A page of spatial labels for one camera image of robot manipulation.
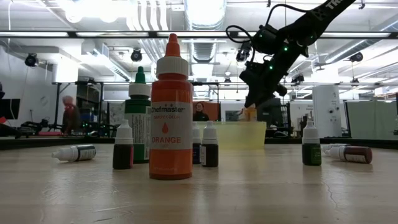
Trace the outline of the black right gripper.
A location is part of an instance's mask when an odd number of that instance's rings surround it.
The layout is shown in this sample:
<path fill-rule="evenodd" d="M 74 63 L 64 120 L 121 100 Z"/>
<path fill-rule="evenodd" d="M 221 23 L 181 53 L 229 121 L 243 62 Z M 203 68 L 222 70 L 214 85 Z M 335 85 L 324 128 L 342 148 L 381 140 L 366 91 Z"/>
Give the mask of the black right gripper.
<path fill-rule="evenodd" d="M 246 69 L 239 77 L 249 87 L 245 108 L 258 106 L 273 99 L 275 91 L 280 96 L 287 94 L 286 87 L 279 82 L 292 66 L 292 57 L 280 55 L 276 59 L 265 60 L 262 63 L 248 60 L 244 65 Z"/>

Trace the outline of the large yellow food coloring bottle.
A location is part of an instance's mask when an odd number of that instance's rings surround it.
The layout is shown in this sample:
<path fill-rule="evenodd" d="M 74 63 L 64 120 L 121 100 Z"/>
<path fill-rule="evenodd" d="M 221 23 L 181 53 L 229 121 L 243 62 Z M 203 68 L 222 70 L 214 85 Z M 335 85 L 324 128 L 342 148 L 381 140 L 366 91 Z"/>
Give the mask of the large yellow food coloring bottle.
<path fill-rule="evenodd" d="M 257 121 L 257 109 L 255 105 L 243 108 L 242 121 Z"/>

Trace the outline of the small white-capped dropper bottle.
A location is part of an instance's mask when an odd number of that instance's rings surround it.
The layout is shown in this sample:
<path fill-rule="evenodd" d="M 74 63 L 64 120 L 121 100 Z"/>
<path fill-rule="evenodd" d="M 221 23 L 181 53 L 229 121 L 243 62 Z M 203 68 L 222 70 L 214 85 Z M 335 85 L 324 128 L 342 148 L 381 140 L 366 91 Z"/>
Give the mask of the small white-capped dropper bottle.
<path fill-rule="evenodd" d="M 341 147 L 341 146 L 348 146 L 348 144 L 326 144 L 321 146 L 321 150 L 323 152 L 327 152 L 333 147 Z"/>

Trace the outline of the small white black-label dropper bottle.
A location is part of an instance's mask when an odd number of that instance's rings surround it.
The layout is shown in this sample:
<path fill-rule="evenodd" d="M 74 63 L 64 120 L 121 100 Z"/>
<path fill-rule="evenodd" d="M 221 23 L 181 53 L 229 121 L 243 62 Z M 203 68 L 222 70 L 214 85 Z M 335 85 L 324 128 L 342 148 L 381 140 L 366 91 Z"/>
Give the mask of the small white black-label dropper bottle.
<path fill-rule="evenodd" d="M 59 149 L 52 153 L 52 158 L 59 161 L 77 162 L 91 160 L 96 155 L 94 145 L 70 146 Z"/>

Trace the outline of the large orange food coloring bottle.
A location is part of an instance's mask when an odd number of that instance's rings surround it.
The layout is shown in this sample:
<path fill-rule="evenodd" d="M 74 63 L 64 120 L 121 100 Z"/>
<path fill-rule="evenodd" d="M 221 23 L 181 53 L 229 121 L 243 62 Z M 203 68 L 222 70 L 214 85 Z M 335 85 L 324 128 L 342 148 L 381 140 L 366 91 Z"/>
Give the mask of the large orange food coloring bottle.
<path fill-rule="evenodd" d="M 187 179 L 193 169 L 193 85 L 174 33 L 169 35 L 165 55 L 157 61 L 156 77 L 150 96 L 149 177 Z"/>

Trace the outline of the large green food coloring bottle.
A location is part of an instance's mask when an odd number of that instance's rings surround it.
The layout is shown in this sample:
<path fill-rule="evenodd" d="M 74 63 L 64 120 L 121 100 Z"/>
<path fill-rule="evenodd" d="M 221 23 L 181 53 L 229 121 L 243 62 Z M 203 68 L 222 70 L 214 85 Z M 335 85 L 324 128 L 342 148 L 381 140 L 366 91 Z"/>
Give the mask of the large green food coloring bottle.
<path fill-rule="evenodd" d="M 132 128 L 134 163 L 149 162 L 151 87 L 146 83 L 143 67 L 138 67 L 135 81 L 129 84 L 129 99 L 125 101 L 124 118 Z"/>

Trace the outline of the black computer monitor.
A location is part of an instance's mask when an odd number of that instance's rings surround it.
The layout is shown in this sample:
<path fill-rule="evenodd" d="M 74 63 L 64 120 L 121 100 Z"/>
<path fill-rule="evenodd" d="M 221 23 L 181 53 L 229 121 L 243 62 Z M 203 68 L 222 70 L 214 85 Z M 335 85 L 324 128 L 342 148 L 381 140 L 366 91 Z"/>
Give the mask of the black computer monitor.
<path fill-rule="evenodd" d="M 267 129 L 285 128 L 288 125 L 289 106 L 280 98 L 273 98 L 257 107 L 257 120 L 266 123 Z"/>

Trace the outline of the small dark screen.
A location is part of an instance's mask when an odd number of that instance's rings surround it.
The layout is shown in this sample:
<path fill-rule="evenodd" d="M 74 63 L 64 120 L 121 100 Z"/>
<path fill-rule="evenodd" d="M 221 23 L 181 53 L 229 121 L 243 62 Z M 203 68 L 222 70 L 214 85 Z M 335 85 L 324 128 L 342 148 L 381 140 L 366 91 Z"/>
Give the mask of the small dark screen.
<path fill-rule="evenodd" d="M 239 121 L 241 119 L 242 111 L 225 111 L 225 121 Z"/>

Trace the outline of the yellow translucent plastic tray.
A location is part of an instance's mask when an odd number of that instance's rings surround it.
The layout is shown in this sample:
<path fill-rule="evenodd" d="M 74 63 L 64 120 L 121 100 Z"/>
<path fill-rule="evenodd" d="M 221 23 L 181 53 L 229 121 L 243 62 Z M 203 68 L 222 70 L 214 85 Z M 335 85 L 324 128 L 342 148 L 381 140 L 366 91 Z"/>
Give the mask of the yellow translucent plastic tray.
<path fill-rule="evenodd" d="M 220 150 L 264 147 L 267 123 L 262 121 L 215 121 Z"/>

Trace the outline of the white cylindrical column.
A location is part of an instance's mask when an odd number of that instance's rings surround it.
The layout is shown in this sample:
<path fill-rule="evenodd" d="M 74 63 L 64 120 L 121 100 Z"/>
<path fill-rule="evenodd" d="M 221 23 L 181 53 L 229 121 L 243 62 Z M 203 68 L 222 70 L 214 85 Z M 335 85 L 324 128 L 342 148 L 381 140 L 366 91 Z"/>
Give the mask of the white cylindrical column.
<path fill-rule="evenodd" d="M 313 95 L 313 113 L 315 126 L 321 138 L 342 137 L 340 94 L 337 86 L 315 86 Z"/>

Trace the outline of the small black dropper bottle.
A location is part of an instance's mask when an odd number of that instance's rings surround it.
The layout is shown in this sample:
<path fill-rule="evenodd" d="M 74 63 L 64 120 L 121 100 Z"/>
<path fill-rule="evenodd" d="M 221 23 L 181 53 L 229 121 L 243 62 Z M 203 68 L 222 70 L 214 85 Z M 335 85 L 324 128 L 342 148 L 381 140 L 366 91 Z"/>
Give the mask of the small black dropper bottle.
<path fill-rule="evenodd" d="M 200 152 L 200 161 L 203 167 L 218 167 L 218 136 L 216 127 L 212 121 L 207 121 L 203 129 L 203 137 Z"/>

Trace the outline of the small green dropper bottle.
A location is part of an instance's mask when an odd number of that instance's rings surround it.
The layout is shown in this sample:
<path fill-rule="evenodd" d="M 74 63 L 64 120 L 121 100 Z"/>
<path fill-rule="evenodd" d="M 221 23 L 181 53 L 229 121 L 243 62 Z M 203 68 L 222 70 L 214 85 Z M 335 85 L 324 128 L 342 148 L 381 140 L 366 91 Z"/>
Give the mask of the small green dropper bottle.
<path fill-rule="evenodd" d="M 303 128 L 302 162 L 306 166 L 320 166 L 322 164 L 318 129 L 312 120 L 308 120 L 307 125 Z"/>

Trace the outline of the small blue dropper bottle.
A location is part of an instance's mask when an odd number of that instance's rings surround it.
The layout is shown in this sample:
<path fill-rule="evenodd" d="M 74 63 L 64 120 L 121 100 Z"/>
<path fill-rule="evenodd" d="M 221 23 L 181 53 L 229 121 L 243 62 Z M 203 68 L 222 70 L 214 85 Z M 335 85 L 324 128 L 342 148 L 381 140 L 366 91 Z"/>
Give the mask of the small blue dropper bottle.
<path fill-rule="evenodd" d="M 193 122 L 192 125 L 192 137 L 193 137 L 193 164 L 200 164 L 200 149 L 201 149 L 201 137 L 200 128 L 197 122 Z"/>

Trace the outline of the small brown dropper bottle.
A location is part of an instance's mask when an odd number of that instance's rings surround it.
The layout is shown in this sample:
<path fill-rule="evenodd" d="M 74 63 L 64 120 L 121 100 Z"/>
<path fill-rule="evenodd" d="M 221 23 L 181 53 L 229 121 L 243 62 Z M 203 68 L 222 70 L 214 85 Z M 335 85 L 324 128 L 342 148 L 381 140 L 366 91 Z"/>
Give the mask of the small brown dropper bottle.
<path fill-rule="evenodd" d="M 325 154 L 344 162 L 370 164 L 373 161 L 373 152 L 370 147 L 335 146 L 326 149 Z"/>

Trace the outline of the pale green partition screen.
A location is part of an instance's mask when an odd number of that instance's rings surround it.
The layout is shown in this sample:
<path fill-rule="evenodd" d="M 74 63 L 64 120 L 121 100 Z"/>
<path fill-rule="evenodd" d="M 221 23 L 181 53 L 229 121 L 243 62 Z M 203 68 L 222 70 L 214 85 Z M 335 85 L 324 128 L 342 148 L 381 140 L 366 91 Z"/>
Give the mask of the pale green partition screen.
<path fill-rule="evenodd" d="M 348 102 L 348 119 L 351 137 L 354 139 L 398 140 L 394 134 L 397 125 L 397 109 L 394 102 Z"/>

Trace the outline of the small dark red dropper bottle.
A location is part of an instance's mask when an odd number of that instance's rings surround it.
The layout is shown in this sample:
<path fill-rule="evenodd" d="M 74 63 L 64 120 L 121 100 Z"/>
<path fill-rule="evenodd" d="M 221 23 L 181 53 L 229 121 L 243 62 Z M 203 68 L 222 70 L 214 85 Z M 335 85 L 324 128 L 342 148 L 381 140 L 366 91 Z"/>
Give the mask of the small dark red dropper bottle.
<path fill-rule="evenodd" d="M 130 169 L 133 165 L 134 140 L 129 121 L 124 119 L 117 128 L 113 147 L 113 169 Z"/>

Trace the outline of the orange wall panel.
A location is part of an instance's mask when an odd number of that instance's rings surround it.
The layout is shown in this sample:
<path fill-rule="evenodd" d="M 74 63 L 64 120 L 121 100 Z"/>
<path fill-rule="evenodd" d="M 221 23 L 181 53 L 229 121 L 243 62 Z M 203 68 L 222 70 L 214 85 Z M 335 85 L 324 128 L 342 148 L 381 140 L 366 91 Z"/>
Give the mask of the orange wall panel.
<path fill-rule="evenodd" d="M 220 120 L 220 104 L 212 101 L 197 101 L 193 103 L 193 113 L 195 112 L 195 104 L 201 102 L 204 105 L 204 112 L 209 116 L 209 120 Z"/>

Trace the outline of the silver ceiling ventilation duct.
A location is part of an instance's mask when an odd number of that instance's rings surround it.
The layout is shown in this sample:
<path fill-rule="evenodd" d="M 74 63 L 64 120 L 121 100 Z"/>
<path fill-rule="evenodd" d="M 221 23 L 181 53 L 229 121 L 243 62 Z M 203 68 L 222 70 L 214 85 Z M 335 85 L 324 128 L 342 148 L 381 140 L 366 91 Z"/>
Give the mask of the silver ceiling ventilation duct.
<path fill-rule="evenodd" d="M 188 30 L 221 30 L 227 0 L 184 0 Z M 193 59 L 198 63 L 211 62 L 216 52 L 215 42 L 194 42 L 190 45 Z"/>

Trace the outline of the black overhead frame beam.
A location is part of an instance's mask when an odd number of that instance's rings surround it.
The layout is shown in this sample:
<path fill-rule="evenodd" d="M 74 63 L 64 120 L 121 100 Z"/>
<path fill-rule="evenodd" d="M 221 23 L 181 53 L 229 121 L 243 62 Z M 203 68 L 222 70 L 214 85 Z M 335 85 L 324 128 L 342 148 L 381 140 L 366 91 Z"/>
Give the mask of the black overhead frame beam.
<path fill-rule="evenodd" d="M 244 32 L 231 31 L 175 31 L 183 39 L 246 39 Z M 166 39 L 171 31 L 42 31 L 42 30 L 0 30 L 0 38 L 27 39 Z M 325 32 L 321 39 L 398 39 L 398 32 Z"/>

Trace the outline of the black metal gantry frame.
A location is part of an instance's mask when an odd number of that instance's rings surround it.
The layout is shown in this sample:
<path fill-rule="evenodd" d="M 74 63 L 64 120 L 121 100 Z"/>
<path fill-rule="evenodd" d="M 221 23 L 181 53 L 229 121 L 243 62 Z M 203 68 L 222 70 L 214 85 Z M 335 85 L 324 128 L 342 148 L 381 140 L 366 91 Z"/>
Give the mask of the black metal gantry frame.
<path fill-rule="evenodd" d="M 54 122 L 49 126 L 49 130 L 53 131 L 56 129 L 61 129 L 62 125 L 58 124 L 58 109 L 60 106 L 60 94 L 63 90 L 65 90 L 67 87 L 70 85 L 99 85 L 99 105 L 98 105 L 98 122 L 96 125 L 96 130 L 99 131 L 102 124 L 101 124 L 101 119 L 102 119 L 102 109 L 103 109 L 103 101 L 104 101 L 104 82 L 96 82 L 96 81 L 76 81 L 76 82 L 52 82 L 53 85 L 57 86 L 56 89 L 56 102 L 55 102 L 55 116 L 54 116 Z"/>

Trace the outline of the black aluminium table frame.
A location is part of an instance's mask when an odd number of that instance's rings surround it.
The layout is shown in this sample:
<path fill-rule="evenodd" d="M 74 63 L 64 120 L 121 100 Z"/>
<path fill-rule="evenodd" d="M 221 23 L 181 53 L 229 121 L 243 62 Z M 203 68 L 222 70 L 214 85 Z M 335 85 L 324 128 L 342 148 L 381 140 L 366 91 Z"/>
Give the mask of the black aluminium table frame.
<path fill-rule="evenodd" d="M 0 139 L 0 150 L 34 147 L 64 146 L 73 144 L 113 144 L 113 138 L 25 138 Z M 323 138 L 321 144 L 350 144 L 381 149 L 398 150 L 398 140 Z"/>

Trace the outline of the black wall monitor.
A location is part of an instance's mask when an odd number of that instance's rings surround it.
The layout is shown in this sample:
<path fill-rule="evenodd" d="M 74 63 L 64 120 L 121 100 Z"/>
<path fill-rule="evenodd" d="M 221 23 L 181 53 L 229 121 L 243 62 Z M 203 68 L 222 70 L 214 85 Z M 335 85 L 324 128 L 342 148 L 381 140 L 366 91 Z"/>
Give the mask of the black wall monitor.
<path fill-rule="evenodd" d="M 0 118 L 18 119 L 20 104 L 20 99 L 1 99 Z"/>

